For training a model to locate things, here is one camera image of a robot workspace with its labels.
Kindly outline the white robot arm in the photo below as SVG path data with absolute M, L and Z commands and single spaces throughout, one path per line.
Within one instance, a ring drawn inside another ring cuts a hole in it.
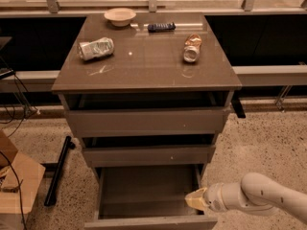
M 216 183 L 185 197 L 191 208 L 214 212 L 238 210 L 255 216 L 270 216 L 278 209 L 307 223 L 307 195 L 287 188 L 269 177 L 249 172 L 240 182 Z

